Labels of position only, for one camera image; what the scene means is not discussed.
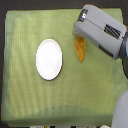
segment white plate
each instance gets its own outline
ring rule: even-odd
[[[36,53],[36,67],[46,80],[54,79],[62,66],[62,52],[58,43],[52,39],[44,40]]]

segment green towel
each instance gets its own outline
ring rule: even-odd
[[[75,51],[73,23],[80,9],[9,11],[6,15],[2,121],[10,126],[111,125],[119,96],[127,89],[121,60],[86,40],[82,63]],[[120,9],[103,9],[123,22]],[[52,81],[36,69],[36,52],[54,39],[63,67]]]

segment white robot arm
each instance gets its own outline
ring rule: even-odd
[[[113,59],[122,59],[128,78],[128,32],[125,25],[93,5],[85,5],[73,26],[73,35],[89,39]],[[112,128],[128,128],[128,91],[119,98]]]

